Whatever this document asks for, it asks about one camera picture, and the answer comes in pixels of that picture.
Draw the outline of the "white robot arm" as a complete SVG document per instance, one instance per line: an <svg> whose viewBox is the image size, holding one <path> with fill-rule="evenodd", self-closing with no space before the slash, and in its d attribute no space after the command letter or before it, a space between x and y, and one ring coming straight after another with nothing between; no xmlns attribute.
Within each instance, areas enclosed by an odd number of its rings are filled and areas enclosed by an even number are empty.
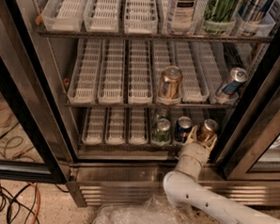
<svg viewBox="0 0 280 224"><path fill-rule="evenodd" d="M194 125L181 146L174 170L163 177L163 190L169 203L175 207L182 204L197 207L221 224L280 224L279 219L238 204L198 183L200 171L209 159L217 137L202 143L197 140L196 132Z"/></svg>

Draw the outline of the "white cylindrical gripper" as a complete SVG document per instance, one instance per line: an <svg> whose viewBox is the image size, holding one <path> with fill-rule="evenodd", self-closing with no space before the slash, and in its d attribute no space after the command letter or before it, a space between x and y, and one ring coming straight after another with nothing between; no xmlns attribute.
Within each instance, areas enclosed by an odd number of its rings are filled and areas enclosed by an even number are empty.
<svg viewBox="0 0 280 224"><path fill-rule="evenodd" d="M197 126L194 125L185 141L185 145L179 152L178 162L175 167L175 170L189 176L194 181L198 179L200 171L210 158L210 153L217 141L217 135L214 135L203 146L196 143L196 132Z"/></svg>

